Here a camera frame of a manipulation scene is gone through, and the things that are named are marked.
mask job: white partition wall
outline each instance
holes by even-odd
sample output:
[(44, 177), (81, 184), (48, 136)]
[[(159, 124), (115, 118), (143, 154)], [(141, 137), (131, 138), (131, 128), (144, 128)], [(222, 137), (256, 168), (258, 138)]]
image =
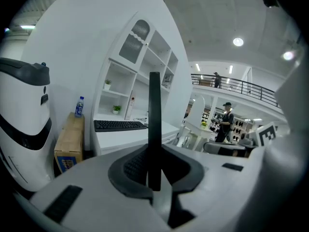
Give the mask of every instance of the white partition wall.
[[(50, 68), (51, 119), (56, 136), (69, 112), (74, 111), (79, 96), (84, 96), (85, 146), (89, 146), (90, 117), (97, 97), (97, 84), (104, 82), (102, 77), (113, 77), (115, 74), (107, 73), (105, 68), (109, 65), (106, 63), (111, 50), (117, 47), (123, 30), (137, 12), (153, 25), (153, 35), (157, 37), (149, 47), (144, 47), (145, 59), (140, 59), (143, 69), (141, 67), (140, 72), (129, 77), (132, 89), (137, 81), (140, 82), (138, 86), (147, 85), (149, 72), (146, 63), (156, 61), (149, 53), (159, 56), (163, 62), (168, 61), (164, 69), (159, 70), (162, 81), (164, 73), (173, 75), (169, 94), (164, 96), (162, 118), (174, 126), (180, 126), (192, 84), (182, 39), (163, 0), (56, 0), (37, 23), (21, 58), (30, 63), (46, 62)], [(166, 52), (160, 52), (159, 45)], [(119, 99), (118, 102), (124, 102), (129, 96), (125, 87), (122, 90), (121, 87), (115, 90), (111, 87), (111, 91), (121, 95), (112, 92), (105, 94), (100, 90), (108, 99)]]

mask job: white robot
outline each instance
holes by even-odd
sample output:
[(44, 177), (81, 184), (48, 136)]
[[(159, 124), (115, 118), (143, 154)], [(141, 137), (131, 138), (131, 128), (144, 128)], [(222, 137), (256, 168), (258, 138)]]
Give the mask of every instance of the white robot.
[(54, 178), (49, 84), (48, 67), (0, 58), (0, 157), (30, 192)]

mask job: black keyboard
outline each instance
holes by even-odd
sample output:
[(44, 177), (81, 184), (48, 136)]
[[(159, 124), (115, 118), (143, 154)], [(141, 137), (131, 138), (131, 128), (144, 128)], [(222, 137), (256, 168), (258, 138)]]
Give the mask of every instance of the black keyboard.
[(142, 130), (147, 129), (145, 125), (139, 121), (108, 121), (108, 120), (95, 120), (95, 131), (96, 132), (107, 132), (107, 131), (131, 131), (131, 130)]

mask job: person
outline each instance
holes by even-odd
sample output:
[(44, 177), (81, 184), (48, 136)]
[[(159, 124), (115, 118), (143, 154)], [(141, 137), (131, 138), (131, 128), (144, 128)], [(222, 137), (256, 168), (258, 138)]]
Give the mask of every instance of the person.
[(216, 78), (214, 79), (214, 87), (218, 87), (220, 85), (221, 82), (221, 76), (218, 74), (218, 72), (214, 72), (214, 74), (216, 75)]
[(219, 132), (217, 135), (216, 143), (222, 143), (230, 132), (231, 125), (234, 122), (234, 115), (231, 113), (232, 104), (227, 102), (223, 105), (225, 107), (226, 113), (224, 114), (222, 120), (220, 120), (219, 125)]

